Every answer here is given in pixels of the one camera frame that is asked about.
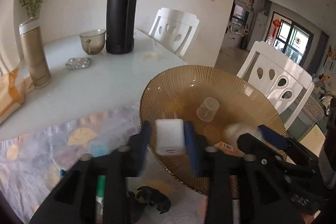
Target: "sliding glass door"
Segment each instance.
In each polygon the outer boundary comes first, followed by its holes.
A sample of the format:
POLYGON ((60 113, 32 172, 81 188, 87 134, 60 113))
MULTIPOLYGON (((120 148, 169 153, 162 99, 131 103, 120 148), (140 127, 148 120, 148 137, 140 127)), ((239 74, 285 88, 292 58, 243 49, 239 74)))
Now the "sliding glass door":
POLYGON ((295 22, 290 24, 281 20, 273 47, 301 66, 308 54, 313 37, 311 32, 299 24, 295 22))

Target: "dining table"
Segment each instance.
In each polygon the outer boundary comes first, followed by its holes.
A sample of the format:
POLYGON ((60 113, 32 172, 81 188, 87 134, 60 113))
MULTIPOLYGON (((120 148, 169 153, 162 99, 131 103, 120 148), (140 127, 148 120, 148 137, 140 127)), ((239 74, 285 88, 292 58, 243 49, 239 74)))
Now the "dining table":
POLYGON ((134 30, 134 50, 127 54, 112 55, 104 49, 89 56, 82 49, 79 35, 47 44, 45 54, 52 75, 50 84, 31 91, 24 104, 0 125, 0 141, 140 102, 151 79, 167 69, 186 65, 138 29, 134 30), (66 68, 74 57, 91 58, 91 65, 76 71, 66 68))
MULTIPOLYGON (((89 56, 81 47, 79 35, 47 44, 45 53, 52 75, 50 84, 31 91, 24 104, 0 125, 0 141, 140 102, 151 79, 169 68, 186 65, 138 29, 134 30, 134 50, 128 54, 112 55, 103 50, 89 56), (91 58, 91 65, 70 70, 65 65, 74 57, 91 58)), ((171 200, 171 209, 165 214, 159 214, 156 207, 147 206, 139 224, 204 222, 206 196, 177 181, 149 148, 141 175, 128 178, 127 182, 130 191, 136 192, 138 187, 149 185, 166 193, 171 200)))

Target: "water bottle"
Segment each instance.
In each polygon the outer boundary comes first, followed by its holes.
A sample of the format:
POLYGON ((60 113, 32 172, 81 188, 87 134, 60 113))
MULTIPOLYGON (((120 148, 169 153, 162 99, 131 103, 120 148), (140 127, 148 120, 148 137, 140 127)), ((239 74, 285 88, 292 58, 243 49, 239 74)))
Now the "water bottle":
POLYGON ((107 0, 106 50, 125 54, 134 48, 134 20, 137 0, 107 0))

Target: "amber glass bowl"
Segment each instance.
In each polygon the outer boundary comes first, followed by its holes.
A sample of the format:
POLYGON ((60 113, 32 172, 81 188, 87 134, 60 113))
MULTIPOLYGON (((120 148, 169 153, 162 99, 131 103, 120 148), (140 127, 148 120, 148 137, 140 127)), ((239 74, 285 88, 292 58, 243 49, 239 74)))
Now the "amber glass bowl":
MULTIPOLYGON (((140 119, 150 121, 150 147, 164 168, 189 188, 208 194, 209 179, 199 178, 191 170, 187 155, 160 156, 155 153, 155 120, 177 118, 192 121, 198 134, 210 145, 226 141, 223 129, 232 123, 266 125, 285 136, 279 114, 268 99, 252 85, 223 70, 187 65, 164 71, 152 79, 142 94, 140 119), (207 98, 215 98, 220 107, 211 122, 197 117, 197 108, 207 98)), ((282 150, 276 150, 286 156, 282 150)))

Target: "beige tumbler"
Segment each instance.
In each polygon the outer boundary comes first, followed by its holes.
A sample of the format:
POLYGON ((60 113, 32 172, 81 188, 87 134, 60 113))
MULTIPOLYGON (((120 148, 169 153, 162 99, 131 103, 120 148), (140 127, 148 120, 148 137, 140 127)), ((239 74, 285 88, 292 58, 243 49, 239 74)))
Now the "beige tumbler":
POLYGON ((36 88, 50 83, 51 74, 45 58, 39 18, 30 18, 19 26, 23 55, 36 88))

